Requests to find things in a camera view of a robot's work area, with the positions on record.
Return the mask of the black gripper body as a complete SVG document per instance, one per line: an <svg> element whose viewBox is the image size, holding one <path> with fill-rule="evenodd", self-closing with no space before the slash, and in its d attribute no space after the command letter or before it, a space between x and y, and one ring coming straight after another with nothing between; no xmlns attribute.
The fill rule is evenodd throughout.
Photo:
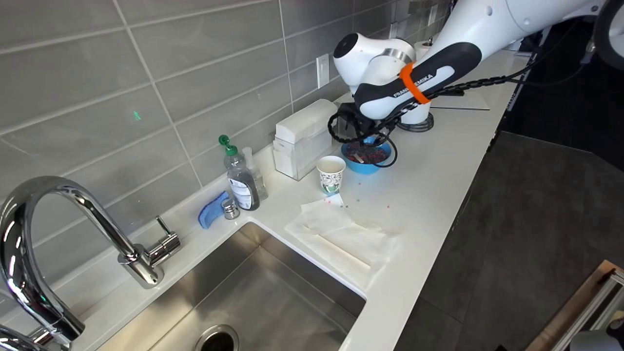
<svg viewBox="0 0 624 351"><path fill-rule="evenodd" d="M352 103L341 103L337 109L337 138L341 142L360 140L380 144L385 140L385 134L378 121L360 115Z"/></svg>

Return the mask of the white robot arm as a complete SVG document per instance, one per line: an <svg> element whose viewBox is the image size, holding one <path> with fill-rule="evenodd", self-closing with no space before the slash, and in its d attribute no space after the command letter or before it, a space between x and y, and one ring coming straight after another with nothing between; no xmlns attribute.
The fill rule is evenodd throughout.
<svg viewBox="0 0 624 351"><path fill-rule="evenodd" d="M483 58L522 37L571 17L594 17L592 47L621 68L624 0L458 0L430 49L417 58L403 39L345 35L331 58L352 103L329 117L339 142L356 142L395 125L424 131L423 105L440 93L508 82L508 76L460 82Z"/></svg>

